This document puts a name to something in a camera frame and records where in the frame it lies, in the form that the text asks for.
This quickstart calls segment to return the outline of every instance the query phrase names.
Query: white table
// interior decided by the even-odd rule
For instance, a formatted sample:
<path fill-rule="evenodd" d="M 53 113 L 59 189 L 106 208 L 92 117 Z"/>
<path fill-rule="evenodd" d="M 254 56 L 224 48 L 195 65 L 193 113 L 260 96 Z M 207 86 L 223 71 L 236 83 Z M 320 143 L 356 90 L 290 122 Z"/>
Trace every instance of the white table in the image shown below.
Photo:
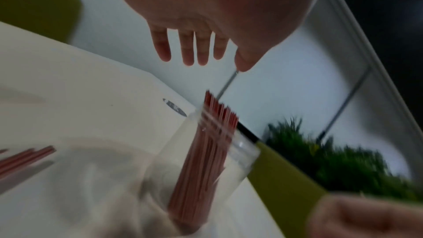
<path fill-rule="evenodd" d="M 150 73 L 0 23 L 0 149 L 53 144 L 59 150 L 43 160 L 55 162 L 51 167 L 0 195 L 0 236 L 58 237 L 76 224 L 86 208 L 42 197 L 52 195 L 46 181 L 56 178 L 78 199 L 78 185 L 66 184 L 69 174 L 56 162 L 81 150 L 103 149 L 99 165 L 118 158 L 112 149 L 157 154 L 184 120 L 163 99 L 187 114 L 194 110 Z M 82 169 L 89 155 L 71 161 Z M 63 189 L 54 198 L 69 195 Z M 63 206 L 63 213 L 50 215 L 44 206 Z M 247 179 L 228 206 L 246 238 L 283 237 Z"/>

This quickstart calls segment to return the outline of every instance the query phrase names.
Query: hand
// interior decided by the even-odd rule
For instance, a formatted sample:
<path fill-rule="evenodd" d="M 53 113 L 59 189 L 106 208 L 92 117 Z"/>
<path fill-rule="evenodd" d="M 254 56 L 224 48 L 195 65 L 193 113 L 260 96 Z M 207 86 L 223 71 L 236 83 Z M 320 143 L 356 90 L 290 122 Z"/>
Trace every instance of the hand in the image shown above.
<path fill-rule="evenodd" d="M 125 0 L 148 22 L 154 47 L 163 61 L 171 59 L 167 29 L 177 29 L 185 65 L 207 64 L 210 36 L 214 58 L 221 59 L 228 40 L 238 50 L 235 64 L 247 71 L 302 22 L 312 0 Z"/>
<path fill-rule="evenodd" d="M 423 210 L 361 197 L 327 196 L 309 221 L 310 238 L 416 238 L 423 235 Z"/>

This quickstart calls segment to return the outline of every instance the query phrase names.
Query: transparent jar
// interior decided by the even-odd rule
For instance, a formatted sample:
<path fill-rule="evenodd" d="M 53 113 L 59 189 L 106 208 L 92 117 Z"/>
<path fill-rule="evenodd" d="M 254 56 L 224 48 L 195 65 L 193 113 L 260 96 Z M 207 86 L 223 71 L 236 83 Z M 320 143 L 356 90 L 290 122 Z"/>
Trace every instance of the transparent jar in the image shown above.
<path fill-rule="evenodd" d="M 195 231 L 218 212 L 259 154 L 243 134 L 202 108 L 185 119 L 155 157 L 145 182 L 154 202 L 174 223 Z"/>

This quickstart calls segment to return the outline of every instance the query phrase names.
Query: foliage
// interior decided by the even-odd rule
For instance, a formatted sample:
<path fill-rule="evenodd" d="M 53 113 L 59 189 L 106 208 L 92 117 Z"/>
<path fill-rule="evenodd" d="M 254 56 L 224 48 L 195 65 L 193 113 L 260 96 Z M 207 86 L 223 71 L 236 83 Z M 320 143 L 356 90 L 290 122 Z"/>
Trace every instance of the foliage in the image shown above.
<path fill-rule="evenodd" d="M 323 144 L 304 138 L 294 118 L 269 125 L 267 144 L 328 191 L 345 191 L 408 201 L 423 201 L 422 193 L 406 179 L 390 173 L 379 152 Z"/>

